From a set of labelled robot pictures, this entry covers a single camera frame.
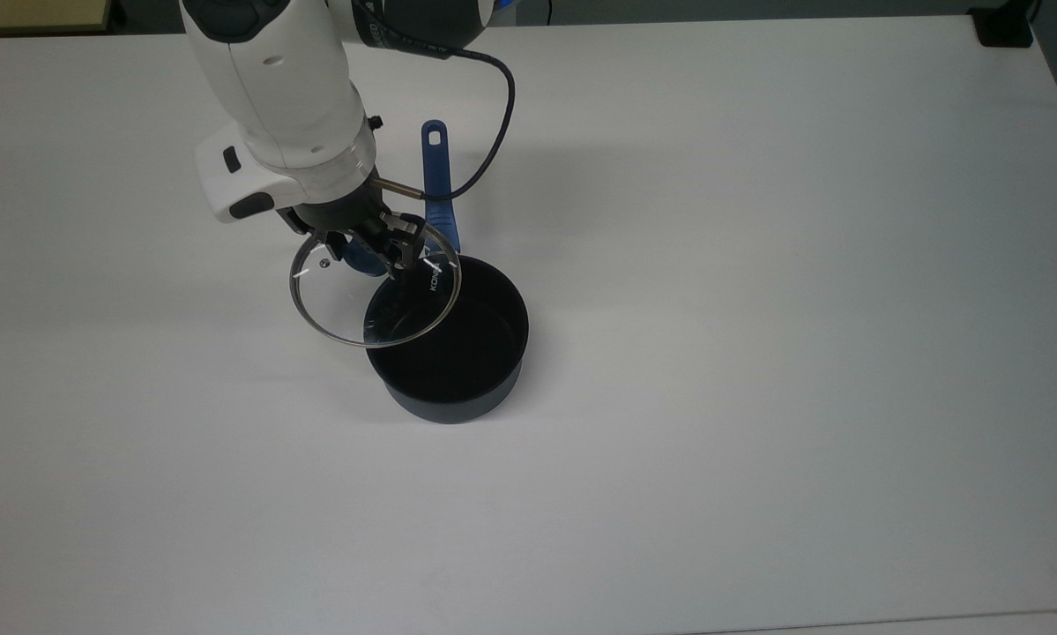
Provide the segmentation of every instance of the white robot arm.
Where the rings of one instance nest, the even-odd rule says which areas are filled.
[[[194,150],[219,221],[298,205],[307,226],[350,232],[373,217],[374,136],[341,41],[445,57],[493,11],[492,0],[358,2],[181,0],[194,56],[235,120]]]

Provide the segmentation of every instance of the table surface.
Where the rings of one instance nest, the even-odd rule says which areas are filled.
[[[181,36],[0,40],[0,634],[638,635],[1057,610],[1057,90],[968,18],[487,32],[523,291],[438,426],[222,226]],[[501,78],[353,50],[385,176]],[[411,202],[391,198],[405,211]]]

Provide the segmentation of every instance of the black object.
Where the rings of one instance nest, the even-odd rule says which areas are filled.
[[[285,221],[285,225],[290,225],[290,229],[294,230],[294,234],[305,235],[313,230],[313,227],[300,220],[297,217],[297,211],[291,206],[283,206],[283,208],[278,209],[278,217],[281,217],[282,221]]]
[[[338,262],[344,259],[344,253],[348,249],[348,239],[342,234],[318,232],[317,240],[323,243],[328,249],[328,256],[331,256],[333,260]]]
[[[265,192],[254,192],[253,194],[230,205],[230,217],[242,218],[254,217],[255,213],[262,213],[274,208],[274,198]]]
[[[225,150],[222,150],[222,162],[226,163],[226,169],[230,170],[230,173],[238,172],[242,169],[242,162],[238,161],[238,152],[235,152],[235,147],[229,146]]]
[[[183,8],[207,39],[249,41],[285,11],[290,0],[183,0]]]
[[[496,266],[467,256],[460,262],[459,300],[439,325],[418,339],[368,350],[371,366],[395,401],[437,424],[468,422],[503,401],[520,377],[528,342],[528,311],[517,286]],[[388,300],[376,293],[369,315],[379,313],[381,301]],[[412,306],[395,324],[378,326],[386,334],[367,339],[390,340],[394,331],[412,331],[412,321],[428,323],[437,313],[441,306],[430,302]]]
[[[975,21],[975,33],[983,46],[1028,49],[1033,32],[1025,12],[1035,0],[1008,0],[998,8],[971,8],[967,15]]]
[[[485,31],[477,0],[439,0],[438,3],[430,0],[392,0],[391,3],[352,0],[352,3],[356,7],[352,12],[355,31],[372,49],[396,49],[444,60],[450,56],[451,49],[465,48]],[[383,23],[410,37],[392,37],[384,33]]]
[[[371,169],[371,174],[352,192],[326,204],[295,205],[297,217],[305,225],[327,232],[350,232],[355,226],[378,220],[387,210],[384,191],[371,186],[371,180],[379,176],[379,170]]]

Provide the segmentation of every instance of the black pot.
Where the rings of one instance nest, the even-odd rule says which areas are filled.
[[[395,401],[439,424],[468,422],[503,401],[517,382],[528,342],[528,311],[517,286],[476,258],[461,256],[460,262],[459,298],[439,325],[406,343],[368,350]],[[376,298],[369,314],[375,313]],[[410,320],[430,320],[430,311],[441,310],[415,305],[395,324],[378,329],[406,329]]]

